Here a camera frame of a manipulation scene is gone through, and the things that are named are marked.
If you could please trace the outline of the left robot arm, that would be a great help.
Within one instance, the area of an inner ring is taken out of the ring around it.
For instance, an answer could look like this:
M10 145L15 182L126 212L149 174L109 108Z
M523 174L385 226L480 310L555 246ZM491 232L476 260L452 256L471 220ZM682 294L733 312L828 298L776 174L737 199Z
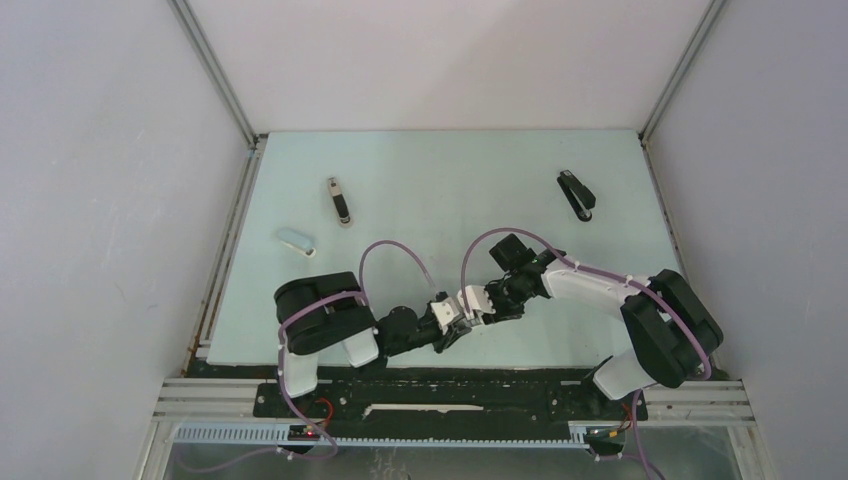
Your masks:
M273 295L280 323L278 404L304 416L316 403L319 354L340 344L353 368L431 346L441 353L472 330L454 298L439 292L418 316L408 307L377 320L350 271L289 281Z

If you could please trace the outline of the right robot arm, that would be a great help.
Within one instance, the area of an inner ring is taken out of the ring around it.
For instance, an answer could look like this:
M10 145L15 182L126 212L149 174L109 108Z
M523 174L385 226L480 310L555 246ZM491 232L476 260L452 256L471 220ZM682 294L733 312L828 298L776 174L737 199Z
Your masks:
M677 388L712 374L709 357L724 333L684 277L663 269L653 276L616 274L587 265L562 250L540 253L510 231L490 248L503 271L485 290L487 324L521 318L535 298L570 300L593 307L624 325L630 348L600 363L581 392L585 411L606 418L625 396L658 384Z

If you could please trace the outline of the beige and black large stapler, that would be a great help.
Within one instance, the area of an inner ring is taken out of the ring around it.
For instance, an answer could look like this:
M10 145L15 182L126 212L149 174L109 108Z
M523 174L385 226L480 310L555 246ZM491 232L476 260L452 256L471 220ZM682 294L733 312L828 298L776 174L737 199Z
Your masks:
M351 227L353 220L340 182L336 177L329 177L327 187L339 225L343 228Z

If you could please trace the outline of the white staple box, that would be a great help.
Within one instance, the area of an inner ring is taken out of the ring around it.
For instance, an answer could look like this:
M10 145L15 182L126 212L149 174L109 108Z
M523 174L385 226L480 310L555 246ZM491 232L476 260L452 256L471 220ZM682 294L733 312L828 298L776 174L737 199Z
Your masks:
M483 320L482 320L481 318L478 318L478 317L465 318L465 319L462 321L462 323L463 323L463 324L464 324L467 328L471 328L471 329L473 329L473 328L475 328L475 327L478 327L478 326L481 326L481 325L483 325L483 324L484 324Z

